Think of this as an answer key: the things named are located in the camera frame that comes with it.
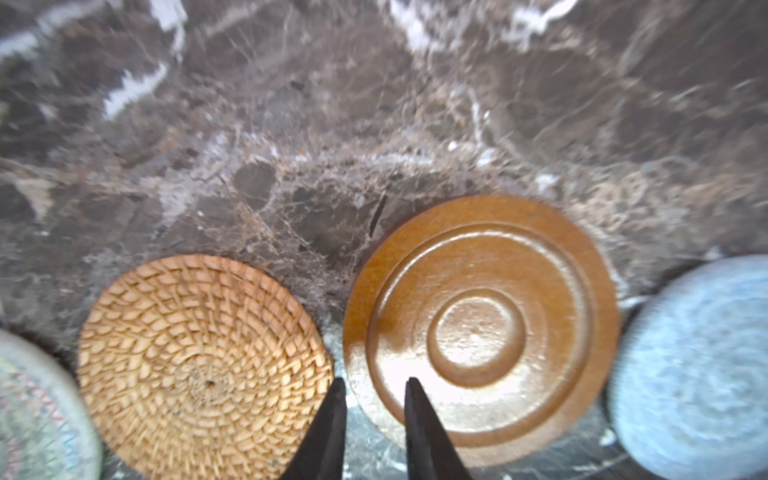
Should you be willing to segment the brown wooden round coaster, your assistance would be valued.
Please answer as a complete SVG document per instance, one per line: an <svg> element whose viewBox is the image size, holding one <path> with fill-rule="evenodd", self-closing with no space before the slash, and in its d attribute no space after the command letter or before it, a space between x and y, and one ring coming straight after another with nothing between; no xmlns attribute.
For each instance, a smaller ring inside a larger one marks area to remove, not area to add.
<svg viewBox="0 0 768 480"><path fill-rule="evenodd" d="M344 365L357 401L405 445L422 384L469 467L524 458L594 404L620 334L592 239L557 209L508 195L437 204L389 233L351 291Z"/></svg>

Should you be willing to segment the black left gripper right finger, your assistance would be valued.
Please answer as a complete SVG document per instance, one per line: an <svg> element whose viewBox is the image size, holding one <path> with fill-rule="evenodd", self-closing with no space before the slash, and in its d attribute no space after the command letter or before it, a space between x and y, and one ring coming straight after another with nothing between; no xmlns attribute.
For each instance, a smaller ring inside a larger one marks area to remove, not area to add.
<svg viewBox="0 0 768 480"><path fill-rule="evenodd" d="M410 480L470 480L421 383L408 379L404 401Z"/></svg>

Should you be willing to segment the woven rattan coaster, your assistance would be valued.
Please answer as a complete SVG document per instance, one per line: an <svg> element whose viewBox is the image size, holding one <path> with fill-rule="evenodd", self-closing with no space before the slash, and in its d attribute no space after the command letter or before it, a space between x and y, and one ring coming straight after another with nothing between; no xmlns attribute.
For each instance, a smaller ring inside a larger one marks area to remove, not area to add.
<svg viewBox="0 0 768 480"><path fill-rule="evenodd" d="M301 303L246 264L179 255L105 289L78 345L107 447L149 479L275 479L334 378Z"/></svg>

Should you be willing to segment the multicolour woven cloth coaster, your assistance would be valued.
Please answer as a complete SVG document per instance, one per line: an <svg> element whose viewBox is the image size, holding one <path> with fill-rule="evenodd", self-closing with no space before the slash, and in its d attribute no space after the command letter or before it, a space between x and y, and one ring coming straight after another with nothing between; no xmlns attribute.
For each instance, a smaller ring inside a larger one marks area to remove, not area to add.
<svg viewBox="0 0 768 480"><path fill-rule="evenodd" d="M72 375L1 332L1 477L98 479L103 449Z"/></svg>

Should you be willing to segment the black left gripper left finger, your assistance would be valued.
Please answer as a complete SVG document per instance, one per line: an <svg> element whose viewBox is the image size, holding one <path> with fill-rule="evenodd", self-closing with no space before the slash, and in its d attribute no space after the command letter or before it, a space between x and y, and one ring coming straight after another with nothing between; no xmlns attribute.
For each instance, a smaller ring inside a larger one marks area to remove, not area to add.
<svg viewBox="0 0 768 480"><path fill-rule="evenodd" d="M335 378L280 480L341 480L346 426L346 386L342 378Z"/></svg>

